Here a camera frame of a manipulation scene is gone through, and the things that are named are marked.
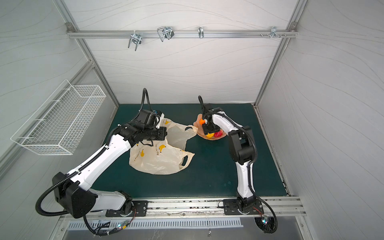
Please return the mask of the cream banana-print plastic bag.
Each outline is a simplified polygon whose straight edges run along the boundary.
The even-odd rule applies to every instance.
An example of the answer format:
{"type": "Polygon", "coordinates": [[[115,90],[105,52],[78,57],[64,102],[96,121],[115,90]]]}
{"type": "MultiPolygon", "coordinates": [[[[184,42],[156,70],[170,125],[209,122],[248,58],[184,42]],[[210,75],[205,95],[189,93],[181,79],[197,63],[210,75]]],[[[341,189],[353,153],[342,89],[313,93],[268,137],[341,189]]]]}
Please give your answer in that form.
{"type": "Polygon", "coordinates": [[[144,141],[130,149],[129,165],[137,171],[152,175],[171,175],[186,169],[194,153],[186,151],[187,141],[197,135],[198,128],[161,118],[159,127],[165,127],[163,141],[144,141]]]}

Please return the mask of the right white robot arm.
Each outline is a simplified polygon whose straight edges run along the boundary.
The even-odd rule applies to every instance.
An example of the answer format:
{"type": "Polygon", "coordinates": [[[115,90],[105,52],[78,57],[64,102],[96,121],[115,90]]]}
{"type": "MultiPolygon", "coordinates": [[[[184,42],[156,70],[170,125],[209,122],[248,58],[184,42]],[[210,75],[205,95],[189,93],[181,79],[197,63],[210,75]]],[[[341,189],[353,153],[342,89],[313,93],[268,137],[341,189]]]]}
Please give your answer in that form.
{"type": "Polygon", "coordinates": [[[237,206],[242,214],[248,214],[258,201],[253,184],[253,164],[258,152],[251,128],[241,126],[220,109],[204,110],[205,134],[222,130],[229,139],[229,153],[236,164],[238,187],[237,206]]]}

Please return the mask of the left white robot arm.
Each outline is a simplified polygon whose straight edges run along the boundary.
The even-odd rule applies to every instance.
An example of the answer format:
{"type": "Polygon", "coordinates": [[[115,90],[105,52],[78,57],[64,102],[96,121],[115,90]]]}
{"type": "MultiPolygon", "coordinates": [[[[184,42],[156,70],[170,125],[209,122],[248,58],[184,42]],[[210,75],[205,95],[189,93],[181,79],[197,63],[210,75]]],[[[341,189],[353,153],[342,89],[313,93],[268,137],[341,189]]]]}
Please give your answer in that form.
{"type": "Polygon", "coordinates": [[[93,211],[111,210],[121,216],[133,212],[130,195],[123,191],[97,191],[92,188],[98,177],[133,146],[143,141],[163,141],[167,136],[165,127],[138,130],[129,124],[118,126],[110,132],[106,143],[86,161],[66,175],[58,173],[53,183],[56,201],[75,219],[93,211]]]}

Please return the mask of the pink wavy fruit bowl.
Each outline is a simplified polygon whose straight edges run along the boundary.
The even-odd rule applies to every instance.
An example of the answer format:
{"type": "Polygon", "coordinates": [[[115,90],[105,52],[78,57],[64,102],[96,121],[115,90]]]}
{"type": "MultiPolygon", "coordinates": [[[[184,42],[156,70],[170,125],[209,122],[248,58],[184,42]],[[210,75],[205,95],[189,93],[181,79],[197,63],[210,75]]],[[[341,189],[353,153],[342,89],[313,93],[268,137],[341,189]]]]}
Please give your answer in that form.
{"type": "Polygon", "coordinates": [[[220,139],[222,139],[222,138],[224,138],[224,137],[227,136],[227,134],[224,132],[224,134],[223,134],[220,138],[215,138],[215,137],[213,137],[213,138],[211,138],[211,139],[208,139],[208,138],[206,137],[206,135],[204,134],[202,125],[199,123],[200,119],[202,119],[202,114],[198,114],[198,116],[197,116],[197,120],[193,123],[193,125],[194,125],[194,127],[198,128],[197,134],[198,134],[201,138],[203,138],[203,139],[205,139],[205,140],[216,141],[216,140],[220,140],[220,139]]]}

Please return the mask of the metal u-bolt clamp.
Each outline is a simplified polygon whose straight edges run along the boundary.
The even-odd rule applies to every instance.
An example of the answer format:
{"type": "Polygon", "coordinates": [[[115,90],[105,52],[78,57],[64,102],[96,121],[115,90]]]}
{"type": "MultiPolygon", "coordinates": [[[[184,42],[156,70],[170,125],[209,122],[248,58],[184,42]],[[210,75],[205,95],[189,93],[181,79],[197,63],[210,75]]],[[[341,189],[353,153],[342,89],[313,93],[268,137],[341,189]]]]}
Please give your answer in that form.
{"type": "Polygon", "coordinates": [[[165,39],[170,40],[175,35],[173,28],[169,26],[158,28],[157,33],[161,42],[164,42],[165,39]]]}
{"type": "Polygon", "coordinates": [[[133,34],[130,35],[129,43],[128,43],[128,48],[131,46],[135,46],[135,51],[137,51],[138,46],[142,44],[142,37],[134,32],[133,34]]]}

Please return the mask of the black round fan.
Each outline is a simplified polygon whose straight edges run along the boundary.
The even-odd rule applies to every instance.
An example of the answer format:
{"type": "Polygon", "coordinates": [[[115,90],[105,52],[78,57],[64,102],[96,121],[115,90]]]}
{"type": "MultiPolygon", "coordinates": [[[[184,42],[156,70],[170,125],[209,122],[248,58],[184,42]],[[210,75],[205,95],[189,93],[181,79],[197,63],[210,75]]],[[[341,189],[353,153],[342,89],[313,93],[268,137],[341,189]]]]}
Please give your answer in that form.
{"type": "Polygon", "coordinates": [[[255,218],[255,223],[265,234],[273,234],[278,229],[278,222],[274,217],[258,217],[255,218]]]}

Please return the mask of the white ventilation grille strip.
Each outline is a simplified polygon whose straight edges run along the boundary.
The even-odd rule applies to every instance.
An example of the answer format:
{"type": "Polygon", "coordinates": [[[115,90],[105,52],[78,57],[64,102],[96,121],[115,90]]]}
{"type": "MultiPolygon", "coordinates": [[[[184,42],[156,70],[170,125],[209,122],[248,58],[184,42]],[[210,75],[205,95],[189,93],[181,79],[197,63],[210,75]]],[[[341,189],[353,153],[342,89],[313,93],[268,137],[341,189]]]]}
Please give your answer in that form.
{"type": "MultiPolygon", "coordinates": [[[[120,220],[89,220],[89,225],[96,229],[106,225],[101,230],[112,230],[123,226],[120,220]]],[[[150,229],[223,229],[243,228],[240,218],[197,218],[197,219],[136,219],[126,229],[150,230],[150,229]]],[[[87,230],[83,221],[70,221],[67,227],[69,231],[87,230]]]]}

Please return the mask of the aluminium top crossbar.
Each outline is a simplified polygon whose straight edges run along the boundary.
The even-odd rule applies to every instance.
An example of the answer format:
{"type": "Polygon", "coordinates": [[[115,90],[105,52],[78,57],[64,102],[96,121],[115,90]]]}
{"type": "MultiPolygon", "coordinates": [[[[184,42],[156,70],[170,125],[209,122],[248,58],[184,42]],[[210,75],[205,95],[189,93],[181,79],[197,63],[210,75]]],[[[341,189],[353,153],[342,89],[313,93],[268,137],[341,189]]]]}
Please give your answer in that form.
{"type": "MultiPolygon", "coordinates": [[[[68,32],[71,39],[129,39],[136,32],[142,39],[158,39],[156,30],[146,31],[76,31],[68,32]]],[[[206,30],[203,39],[246,39],[262,38],[260,34],[268,34],[270,30],[206,30]]],[[[198,30],[174,30],[174,39],[199,39],[198,30]]],[[[286,34],[285,38],[296,38],[297,31],[278,30],[279,34],[286,34]]]]}

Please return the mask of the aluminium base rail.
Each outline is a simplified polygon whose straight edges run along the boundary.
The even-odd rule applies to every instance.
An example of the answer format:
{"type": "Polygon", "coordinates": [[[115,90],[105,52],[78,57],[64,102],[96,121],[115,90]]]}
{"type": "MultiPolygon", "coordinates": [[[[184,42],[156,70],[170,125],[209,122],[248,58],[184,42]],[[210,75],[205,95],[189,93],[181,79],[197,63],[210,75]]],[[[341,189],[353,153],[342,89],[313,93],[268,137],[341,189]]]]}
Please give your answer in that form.
{"type": "MultiPolygon", "coordinates": [[[[133,199],[148,201],[147,214],[138,218],[221,218],[224,214],[223,198],[151,198],[133,199]]],[[[262,197],[264,215],[271,217],[305,217],[307,215],[299,197],[262,197]]],[[[238,217],[261,217],[261,215],[232,215],[238,217]]]]}

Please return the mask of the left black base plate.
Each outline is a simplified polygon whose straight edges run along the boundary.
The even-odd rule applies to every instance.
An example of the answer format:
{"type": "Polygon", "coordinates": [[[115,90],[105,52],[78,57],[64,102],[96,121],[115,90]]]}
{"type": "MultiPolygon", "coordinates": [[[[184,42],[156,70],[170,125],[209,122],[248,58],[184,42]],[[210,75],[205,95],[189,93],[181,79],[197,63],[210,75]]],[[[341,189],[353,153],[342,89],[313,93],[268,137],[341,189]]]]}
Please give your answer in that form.
{"type": "Polygon", "coordinates": [[[124,203],[119,210],[107,210],[106,217],[145,217],[147,214],[148,201],[132,201],[124,203]]]}

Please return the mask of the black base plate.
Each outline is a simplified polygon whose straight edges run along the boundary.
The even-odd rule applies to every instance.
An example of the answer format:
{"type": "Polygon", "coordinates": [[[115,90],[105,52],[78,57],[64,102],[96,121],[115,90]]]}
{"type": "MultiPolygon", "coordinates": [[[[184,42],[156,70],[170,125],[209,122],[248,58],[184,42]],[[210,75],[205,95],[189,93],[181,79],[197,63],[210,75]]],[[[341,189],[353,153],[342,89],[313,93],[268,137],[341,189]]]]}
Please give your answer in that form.
{"type": "Polygon", "coordinates": [[[107,210],[106,217],[145,217],[147,214],[148,201],[132,201],[124,203],[119,210],[107,210]]]}
{"type": "Polygon", "coordinates": [[[224,214],[232,215],[263,215],[264,209],[260,200],[245,200],[240,199],[224,199],[223,200],[224,214]]]}

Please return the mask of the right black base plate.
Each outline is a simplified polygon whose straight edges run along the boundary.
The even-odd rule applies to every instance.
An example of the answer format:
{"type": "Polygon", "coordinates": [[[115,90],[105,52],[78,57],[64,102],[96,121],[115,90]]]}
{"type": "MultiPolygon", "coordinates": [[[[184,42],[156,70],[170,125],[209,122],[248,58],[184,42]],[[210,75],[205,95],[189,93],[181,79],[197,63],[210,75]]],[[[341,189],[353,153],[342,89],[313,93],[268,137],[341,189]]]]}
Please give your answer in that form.
{"type": "Polygon", "coordinates": [[[223,200],[224,214],[232,215],[263,215],[264,209],[260,200],[245,200],[240,199],[224,199],[223,200]]]}

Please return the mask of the metal bracket with bolts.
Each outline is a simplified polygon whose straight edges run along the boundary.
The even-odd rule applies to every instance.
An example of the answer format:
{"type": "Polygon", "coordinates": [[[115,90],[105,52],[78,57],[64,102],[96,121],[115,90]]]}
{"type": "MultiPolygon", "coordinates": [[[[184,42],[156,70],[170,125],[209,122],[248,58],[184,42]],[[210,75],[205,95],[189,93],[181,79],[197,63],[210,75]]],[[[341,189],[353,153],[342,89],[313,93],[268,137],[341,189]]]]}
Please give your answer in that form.
{"type": "Polygon", "coordinates": [[[284,33],[279,34],[277,28],[276,27],[272,27],[268,34],[260,34],[260,36],[262,38],[268,37],[270,39],[273,39],[273,38],[285,38],[286,34],[284,34],[284,33]]]}

